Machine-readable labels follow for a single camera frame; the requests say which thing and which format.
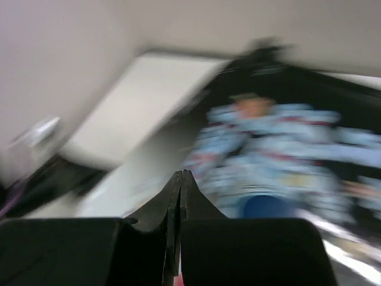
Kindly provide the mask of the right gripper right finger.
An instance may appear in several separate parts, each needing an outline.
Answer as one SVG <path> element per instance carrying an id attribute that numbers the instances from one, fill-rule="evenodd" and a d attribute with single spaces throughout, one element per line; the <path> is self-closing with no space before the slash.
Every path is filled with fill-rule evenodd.
<path id="1" fill-rule="evenodd" d="M 229 219 L 183 171 L 185 285 L 337 285 L 321 235 L 300 218 Z"/>

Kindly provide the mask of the small space-print suitcase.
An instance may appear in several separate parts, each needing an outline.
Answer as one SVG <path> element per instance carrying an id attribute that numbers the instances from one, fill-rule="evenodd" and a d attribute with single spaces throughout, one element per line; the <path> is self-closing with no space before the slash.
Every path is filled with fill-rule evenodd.
<path id="1" fill-rule="evenodd" d="M 188 170 L 229 219 L 300 218 L 337 285 L 380 284 L 380 91 L 281 60 L 271 41 L 224 66 L 135 147 L 80 216 L 126 217 Z"/>

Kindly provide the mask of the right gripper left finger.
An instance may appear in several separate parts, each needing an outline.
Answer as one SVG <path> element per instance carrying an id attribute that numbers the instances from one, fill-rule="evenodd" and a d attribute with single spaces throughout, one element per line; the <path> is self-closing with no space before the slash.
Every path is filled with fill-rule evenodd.
<path id="1" fill-rule="evenodd" d="M 2 285 L 171 285 L 182 174 L 126 217 L 1 222 Z"/>

